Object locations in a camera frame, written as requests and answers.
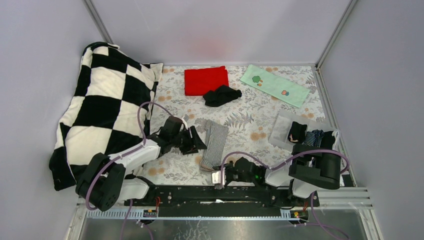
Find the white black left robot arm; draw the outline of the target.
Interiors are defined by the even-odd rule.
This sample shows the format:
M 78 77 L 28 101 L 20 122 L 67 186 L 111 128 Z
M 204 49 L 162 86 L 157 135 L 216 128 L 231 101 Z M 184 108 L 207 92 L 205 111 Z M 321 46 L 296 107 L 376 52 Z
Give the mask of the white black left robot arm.
M 178 117 L 170 116 L 155 133 L 124 151 L 95 154 L 76 184 L 76 194 L 85 199 L 88 208 L 105 212 L 117 202 L 137 199 L 148 206 L 155 200 L 150 184 L 138 177 L 128 179 L 144 164 L 177 148 L 183 155 L 207 149 L 194 126 L 187 126 Z

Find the black underwear beige waistband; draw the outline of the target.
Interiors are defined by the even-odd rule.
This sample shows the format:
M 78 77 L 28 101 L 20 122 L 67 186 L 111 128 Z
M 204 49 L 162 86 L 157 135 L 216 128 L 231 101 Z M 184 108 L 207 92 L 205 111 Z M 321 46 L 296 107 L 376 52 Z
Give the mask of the black underwear beige waistband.
M 302 144 L 305 139 L 307 129 L 307 124 L 301 124 L 297 121 L 293 121 L 288 132 L 288 141 L 295 144 Z

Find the grey striped underwear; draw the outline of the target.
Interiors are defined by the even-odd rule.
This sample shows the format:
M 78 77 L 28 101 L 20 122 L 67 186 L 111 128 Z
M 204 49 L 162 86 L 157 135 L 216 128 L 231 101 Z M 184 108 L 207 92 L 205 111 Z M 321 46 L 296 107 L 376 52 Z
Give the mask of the grey striped underwear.
M 222 155 L 226 144 L 229 128 L 215 121 L 207 120 L 204 126 L 206 131 L 206 149 L 203 152 L 199 167 L 203 171 L 213 171 L 214 167 L 222 163 Z

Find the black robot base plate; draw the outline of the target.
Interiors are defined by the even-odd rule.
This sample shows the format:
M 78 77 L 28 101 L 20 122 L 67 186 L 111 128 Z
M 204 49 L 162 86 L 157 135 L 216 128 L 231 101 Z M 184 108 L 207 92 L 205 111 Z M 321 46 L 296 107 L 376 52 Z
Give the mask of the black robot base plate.
M 154 185 L 145 197 L 133 200 L 133 205 L 173 207 L 190 202 L 261 203 L 280 208 L 319 206 L 318 195 L 300 198 L 292 195 L 288 187 L 228 186 L 216 189 L 213 186 Z

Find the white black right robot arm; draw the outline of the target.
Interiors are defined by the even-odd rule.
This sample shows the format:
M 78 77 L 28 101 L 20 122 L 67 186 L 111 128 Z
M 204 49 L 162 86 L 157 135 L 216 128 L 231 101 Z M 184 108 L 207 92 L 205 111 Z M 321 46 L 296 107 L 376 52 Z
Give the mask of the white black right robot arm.
M 278 188 L 288 184 L 287 201 L 301 205 L 317 190 L 340 188 L 342 161 L 347 158 L 338 151 L 296 144 L 292 156 L 276 166 L 267 166 L 258 159 L 249 161 L 243 153 L 235 162 L 223 162 L 211 174 L 212 183 L 219 189 L 231 182 L 252 183 L 259 188 Z

